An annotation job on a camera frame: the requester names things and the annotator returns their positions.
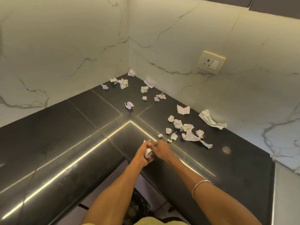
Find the person's left hand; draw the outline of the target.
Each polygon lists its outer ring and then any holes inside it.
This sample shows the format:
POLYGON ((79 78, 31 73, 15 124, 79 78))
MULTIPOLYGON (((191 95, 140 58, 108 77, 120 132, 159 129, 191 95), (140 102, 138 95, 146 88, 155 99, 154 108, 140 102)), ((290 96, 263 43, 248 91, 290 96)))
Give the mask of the person's left hand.
POLYGON ((145 166, 147 166, 149 163, 146 161, 146 159, 144 158, 144 156, 142 155, 142 145, 138 148, 132 162, 134 164, 137 164, 137 167, 139 168, 144 168, 145 166))

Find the person's right hand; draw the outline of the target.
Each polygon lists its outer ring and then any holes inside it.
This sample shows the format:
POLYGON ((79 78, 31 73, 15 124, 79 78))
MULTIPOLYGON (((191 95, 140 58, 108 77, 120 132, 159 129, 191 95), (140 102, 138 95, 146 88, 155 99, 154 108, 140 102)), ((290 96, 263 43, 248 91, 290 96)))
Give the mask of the person's right hand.
POLYGON ((179 158, 172 151, 172 149, 169 147, 167 142, 166 142, 165 155, 166 155, 166 159, 162 159, 162 160, 167 162, 168 164, 171 164, 175 161, 180 161, 179 158))

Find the white paper ball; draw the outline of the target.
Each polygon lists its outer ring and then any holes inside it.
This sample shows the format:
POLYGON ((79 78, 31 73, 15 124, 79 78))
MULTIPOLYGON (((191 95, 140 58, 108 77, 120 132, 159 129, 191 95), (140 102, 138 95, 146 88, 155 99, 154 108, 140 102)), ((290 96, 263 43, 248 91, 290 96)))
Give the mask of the white paper ball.
POLYGON ((151 147, 148 147, 149 145, 147 144, 147 146, 142 146, 143 151, 145 152, 145 159, 150 161, 152 159, 152 149, 151 147))

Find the person's left forearm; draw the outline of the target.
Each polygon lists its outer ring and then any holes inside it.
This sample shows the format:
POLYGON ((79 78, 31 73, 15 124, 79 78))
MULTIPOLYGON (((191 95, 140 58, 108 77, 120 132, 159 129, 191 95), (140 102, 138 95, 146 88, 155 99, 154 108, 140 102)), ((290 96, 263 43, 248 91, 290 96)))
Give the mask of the person's left forearm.
POLYGON ((138 176, 148 161, 134 158, 125 171, 93 202, 81 225, 122 225, 138 176))

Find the person's right forearm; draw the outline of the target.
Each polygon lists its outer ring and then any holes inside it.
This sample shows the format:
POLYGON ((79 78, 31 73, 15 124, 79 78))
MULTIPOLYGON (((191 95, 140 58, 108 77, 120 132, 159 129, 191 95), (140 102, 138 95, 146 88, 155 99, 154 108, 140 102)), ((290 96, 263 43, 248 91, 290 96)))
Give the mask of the person's right forearm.
POLYGON ((169 165, 212 225, 262 225, 240 202, 185 166, 181 160, 169 165))

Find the scatter of paper scraps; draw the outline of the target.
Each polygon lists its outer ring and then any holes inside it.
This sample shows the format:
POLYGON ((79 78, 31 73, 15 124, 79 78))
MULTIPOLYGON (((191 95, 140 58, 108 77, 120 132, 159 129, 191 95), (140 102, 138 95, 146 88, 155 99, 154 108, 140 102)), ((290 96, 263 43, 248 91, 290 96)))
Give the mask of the scatter of paper scraps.
MULTIPOLYGON (((132 69, 129 69, 129 72, 127 74, 128 76, 131 76, 131 77, 135 77, 135 72, 132 70, 132 69)), ((124 88, 127 88, 129 87, 129 84, 128 84, 128 80, 127 79, 116 79, 116 78, 113 78, 113 79, 110 79, 110 82, 113 83, 114 85, 116 84, 119 84, 121 89, 124 89, 124 88)), ((151 83, 149 81, 148 78, 146 78, 144 80, 144 83, 146 84, 146 86, 141 86, 141 93, 144 94, 144 93, 147 93, 148 92, 148 89, 149 88, 154 88, 154 84, 151 83)), ((108 90, 109 87, 105 84, 101 84, 102 88, 104 90, 108 90)), ((162 99, 166 99, 166 96, 164 93, 160 93, 158 95, 156 95, 154 97, 154 101, 155 102, 159 102, 160 100, 162 99)), ((147 96, 143 96, 142 97, 142 100, 143 101, 147 101, 147 96)), ((131 109, 133 107, 133 103, 132 102, 126 102, 125 103, 125 107, 127 109, 131 109)), ((182 115, 186 115, 186 114, 189 114, 190 113, 190 107, 187 106, 185 108, 177 105, 177 112, 178 114, 182 114, 182 115)), ((210 115, 210 112, 208 111, 208 109, 206 110, 203 110, 199 115, 198 115, 206 124, 208 124, 209 126, 211 127, 214 127, 214 128, 218 128, 220 130, 222 130, 223 128, 227 128, 227 124, 223 124, 223 123, 216 123, 211 115, 210 115)), ((168 122, 171 122, 174 124, 175 128, 176 129, 179 129, 180 132, 184 131, 185 133, 182 133, 182 138, 183 140, 185 141, 193 141, 193 142, 196 142, 196 141, 199 141, 201 142, 205 147, 207 147, 208 149, 212 148, 212 144, 207 144, 205 143, 202 139, 204 138, 204 131, 202 130, 197 130, 196 131, 196 135, 194 135, 192 133, 192 130, 194 128, 193 125, 191 124, 182 124, 182 121, 181 120, 178 120, 178 119, 175 119, 174 116, 169 116, 168 117, 168 122)), ((172 130, 170 128, 166 128, 166 134, 171 134, 172 133, 172 130)), ((168 139, 167 141, 169 143, 172 143, 172 141, 175 141, 176 139, 178 138, 178 135, 176 133, 173 133, 171 135, 171 139, 168 139)))

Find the black garbage bag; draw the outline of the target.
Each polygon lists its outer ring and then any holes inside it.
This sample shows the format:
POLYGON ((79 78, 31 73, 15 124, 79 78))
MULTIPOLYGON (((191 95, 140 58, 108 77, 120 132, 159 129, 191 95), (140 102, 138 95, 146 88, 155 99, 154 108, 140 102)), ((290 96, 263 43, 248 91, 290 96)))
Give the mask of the black garbage bag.
POLYGON ((140 219, 153 215, 150 205, 142 194, 134 188, 131 201, 125 213, 122 225, 134 225, 140 219))

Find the person's yellow shirt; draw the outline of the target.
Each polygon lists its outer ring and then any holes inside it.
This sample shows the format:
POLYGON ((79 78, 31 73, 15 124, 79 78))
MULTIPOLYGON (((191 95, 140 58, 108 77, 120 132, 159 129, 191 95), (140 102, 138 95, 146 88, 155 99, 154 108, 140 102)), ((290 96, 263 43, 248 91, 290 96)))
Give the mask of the person's yellow shirt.
MULTIPOLYGON (((85 219, 81 225, 122 225, 123 217, 116 215, 108 215, 102 216, 98 219, 85 219)), ((145 217, 138 220, 133 225, 188 225, 182 221, 170 221, 167 223, 163 223, 162 221, 153 218, 153 217, 145 217)))

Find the dark overhead cabinet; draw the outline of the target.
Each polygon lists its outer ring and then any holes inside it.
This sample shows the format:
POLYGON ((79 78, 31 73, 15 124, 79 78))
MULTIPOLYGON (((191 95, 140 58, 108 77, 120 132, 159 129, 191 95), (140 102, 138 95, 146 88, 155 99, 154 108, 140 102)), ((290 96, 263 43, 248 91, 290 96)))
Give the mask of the dark overhead cabinet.
POLYGON ((300 19, 300 0, 207 0, 248 7, 250 11, 300 19))

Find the white wall socket with switch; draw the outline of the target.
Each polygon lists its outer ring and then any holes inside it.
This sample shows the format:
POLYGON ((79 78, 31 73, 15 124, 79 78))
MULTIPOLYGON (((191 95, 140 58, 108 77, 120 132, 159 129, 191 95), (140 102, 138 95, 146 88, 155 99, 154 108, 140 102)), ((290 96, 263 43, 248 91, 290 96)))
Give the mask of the white wall socket with switch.
POLYGON ((198 60, 197 67, 208 73, 218 75, 225 61, 226 58, 223 56, 203 51, 198 60))

